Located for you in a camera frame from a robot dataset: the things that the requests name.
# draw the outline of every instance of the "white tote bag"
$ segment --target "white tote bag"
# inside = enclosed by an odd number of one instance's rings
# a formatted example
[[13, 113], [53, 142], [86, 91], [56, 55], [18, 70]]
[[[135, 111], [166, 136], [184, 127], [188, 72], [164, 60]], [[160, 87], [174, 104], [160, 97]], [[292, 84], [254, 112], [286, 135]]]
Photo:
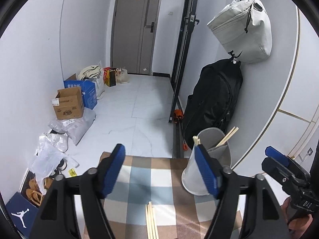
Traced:
[[270, 55], [272, 31], [260, 0], [233, 0], [207, 26], [227, 53], [241, 62], [258, 62]]

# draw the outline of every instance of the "hand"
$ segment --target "hand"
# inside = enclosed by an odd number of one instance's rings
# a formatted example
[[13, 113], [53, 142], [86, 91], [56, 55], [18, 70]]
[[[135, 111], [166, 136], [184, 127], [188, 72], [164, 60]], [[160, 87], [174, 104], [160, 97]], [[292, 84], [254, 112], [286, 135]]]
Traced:
[[[289, 202], [290, 202], [290, 198], [286, 198], [286, 200], [281, 206], [281, 209], [284, 212], [284, 217], [286, 219], [286, 222], [288, 222], [286, 210], [289, 205]], [[304, 234], [304, 232], [308, 229], [311, 222], [312, 222], [312, 215], [308, 215], [303, 218], [297, 218], [292, 220], [288, 225], [288, 228], [293, 230], [293, 233], [290, 235], [291, 239], [299, 239]]]

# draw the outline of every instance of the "screw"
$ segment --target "screw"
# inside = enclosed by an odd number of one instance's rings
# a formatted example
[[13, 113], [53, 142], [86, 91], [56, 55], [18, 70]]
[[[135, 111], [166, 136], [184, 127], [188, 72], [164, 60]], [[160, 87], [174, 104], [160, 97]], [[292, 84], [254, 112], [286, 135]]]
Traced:
[[55, 177], [55, 180], [61, 181], [61, 180], [63, 180], [63, 178], [64, 178], [63, 174], [59, 174], [57, 177]]
[[96, 169], [96, 168], [90, 168], [90, 169], [87, 171], [87, 173], [90, 174], [90, 175], [96, 174], [97, 172], [98, 172], [98, 169]]
[[227, 174], [231, 174], [232, 173], [232, 169], [230, 169], [228, 166], [224, 166], [223, 167], [223, 172], [227, 173]]
[[262, 174], [260, 174], [260, 173], [258, 173], [258, 174], [256, 175], [256, 178], [257, 178], [258, 180], [260, 180], [260, 181], [263, 181], [263, 180], [265, 179], [265, 176], [262, 175]]

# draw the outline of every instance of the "brown shoe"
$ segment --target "brown shoe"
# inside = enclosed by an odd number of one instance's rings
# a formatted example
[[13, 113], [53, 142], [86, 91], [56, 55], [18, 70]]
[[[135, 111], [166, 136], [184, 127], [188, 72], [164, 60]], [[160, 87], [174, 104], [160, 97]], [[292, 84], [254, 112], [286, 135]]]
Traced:
[[48, 190], [54, 180], [50, 177], [44, 178], [44, 188]]
[[28, 199], [31, 200], [35, 205], [37, 205], [38, 207], [41, 205], [43, 200], [43, 195], [40, 192], [35, 191], [33, 189], [27, 189], [26, 195]]
[[30, 189], [34, 190], [34, 191], [40, 191], [39, 189], [39, 185], [37, 184], [35, 178], [31, 179], [29, 181], [29, 186], [30, 186]]

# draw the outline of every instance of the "blue box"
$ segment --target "blue box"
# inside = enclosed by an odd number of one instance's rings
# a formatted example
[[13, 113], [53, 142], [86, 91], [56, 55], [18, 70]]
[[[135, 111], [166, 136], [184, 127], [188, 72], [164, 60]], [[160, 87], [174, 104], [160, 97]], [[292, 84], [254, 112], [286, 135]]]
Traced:
[[76, 86], [81, 87], [84, 107], [93, 110], [98, 103], [96, 98], [95, 84], [89, 80], [78, 81], [75, 74], [64, 81], [64, 88]]
[[14, 225], [26, 238], [29, 238], [38, 208], [19, 192], [16, 192], [5, 206]]

